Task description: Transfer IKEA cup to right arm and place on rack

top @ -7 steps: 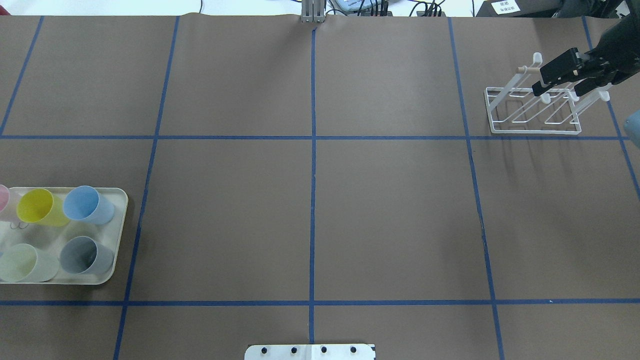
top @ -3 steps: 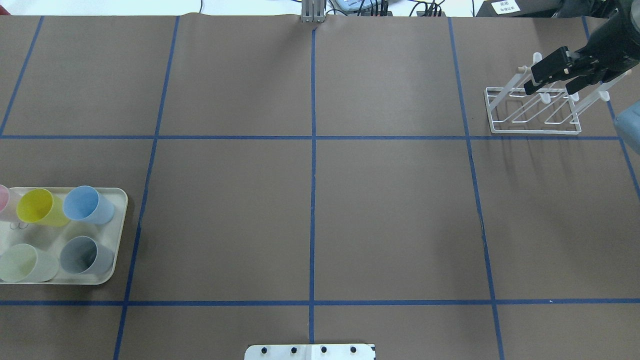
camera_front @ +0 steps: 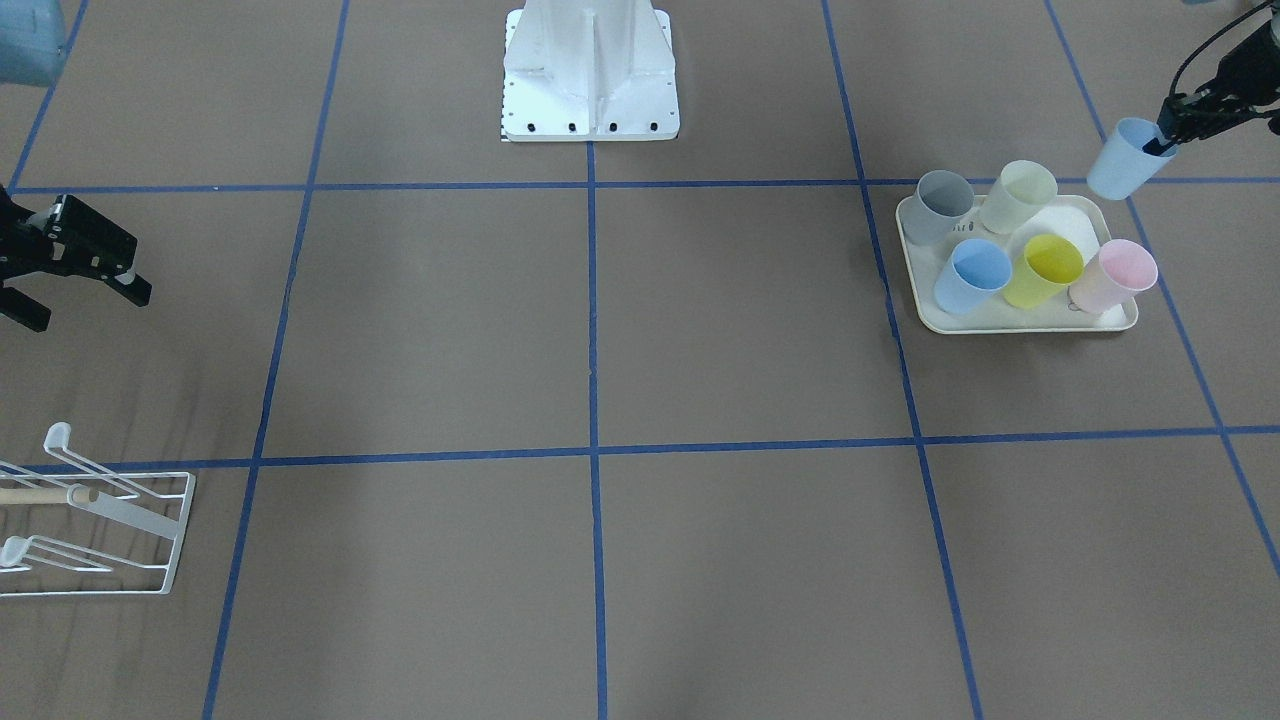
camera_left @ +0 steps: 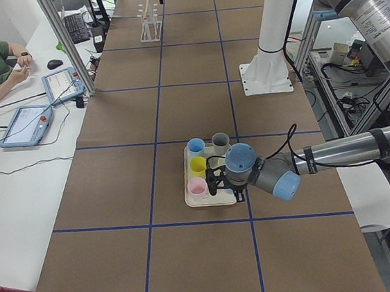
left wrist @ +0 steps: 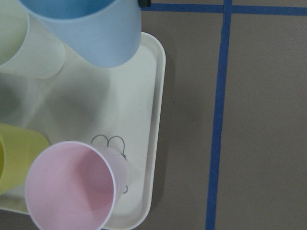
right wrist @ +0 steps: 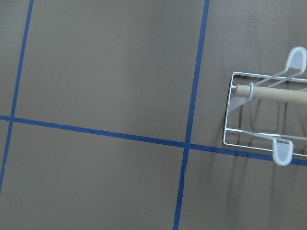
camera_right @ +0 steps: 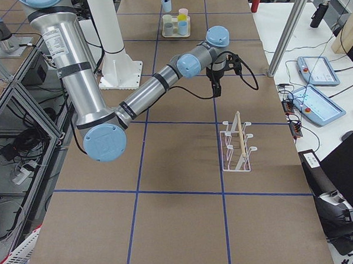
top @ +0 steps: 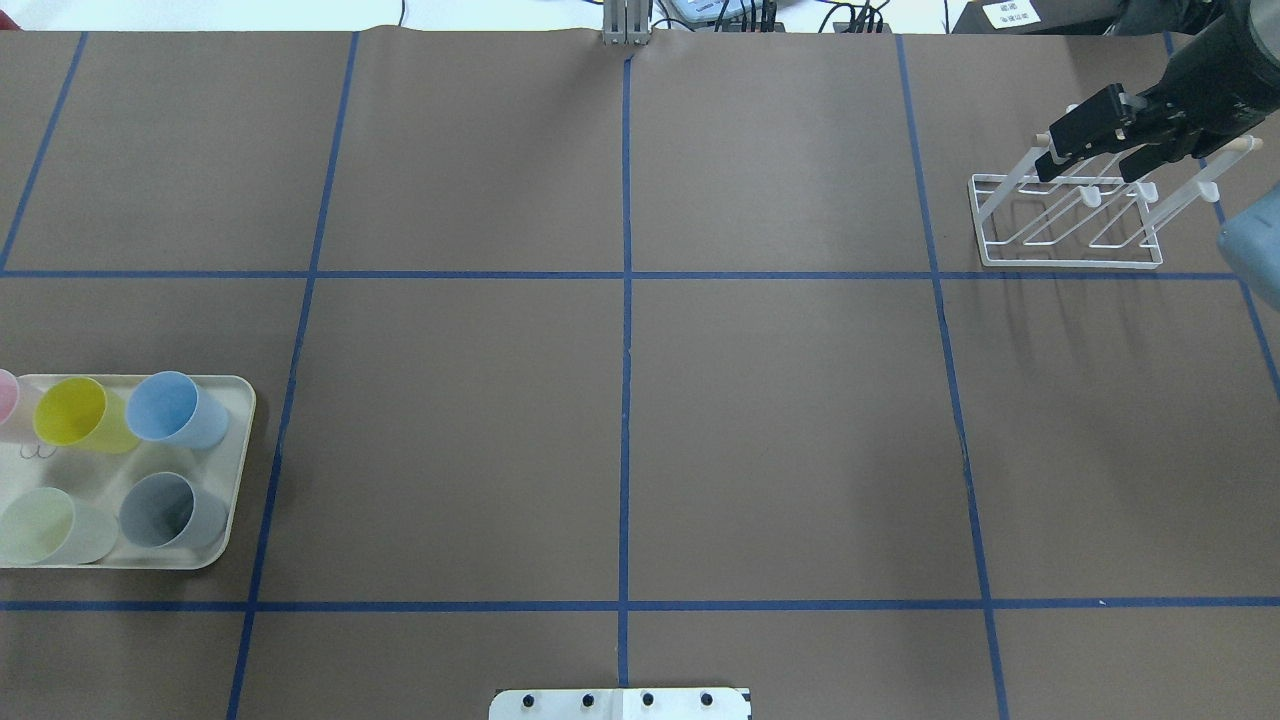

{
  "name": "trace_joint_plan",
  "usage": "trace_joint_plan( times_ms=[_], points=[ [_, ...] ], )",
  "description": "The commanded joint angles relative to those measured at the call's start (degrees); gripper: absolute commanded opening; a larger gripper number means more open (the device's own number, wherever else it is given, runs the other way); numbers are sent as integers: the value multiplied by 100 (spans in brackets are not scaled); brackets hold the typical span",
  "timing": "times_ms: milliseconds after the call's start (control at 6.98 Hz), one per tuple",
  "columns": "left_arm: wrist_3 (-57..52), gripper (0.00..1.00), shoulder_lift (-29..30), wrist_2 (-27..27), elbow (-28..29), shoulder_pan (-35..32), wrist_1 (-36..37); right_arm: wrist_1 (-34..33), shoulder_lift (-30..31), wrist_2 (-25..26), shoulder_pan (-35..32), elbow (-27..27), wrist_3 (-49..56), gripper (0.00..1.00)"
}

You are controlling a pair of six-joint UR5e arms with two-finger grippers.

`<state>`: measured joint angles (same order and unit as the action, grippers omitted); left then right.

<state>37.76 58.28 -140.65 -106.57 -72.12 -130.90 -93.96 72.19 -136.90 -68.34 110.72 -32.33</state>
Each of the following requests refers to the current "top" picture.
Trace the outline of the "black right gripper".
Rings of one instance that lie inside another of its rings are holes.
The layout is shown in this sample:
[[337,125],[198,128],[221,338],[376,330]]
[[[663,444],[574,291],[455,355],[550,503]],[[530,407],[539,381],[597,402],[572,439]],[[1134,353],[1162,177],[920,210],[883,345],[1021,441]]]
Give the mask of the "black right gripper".
[[1036,160],[1038,179],[1057,179],[1102,154],[1143,146],[1120,160],[1125,183],[1185,156],[1207,158],[1253,129],[1279,106],[1279,4],[1229,1],[1142,96],[1107,85],[1050,126],[1050,149]]

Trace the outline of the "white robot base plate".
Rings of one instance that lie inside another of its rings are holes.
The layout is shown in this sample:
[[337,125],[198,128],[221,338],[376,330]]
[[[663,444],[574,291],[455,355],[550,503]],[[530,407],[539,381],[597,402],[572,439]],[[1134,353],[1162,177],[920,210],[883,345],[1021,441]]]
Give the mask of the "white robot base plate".
[[750,691],[732,687],[508,689],[489,719],[751,719]]

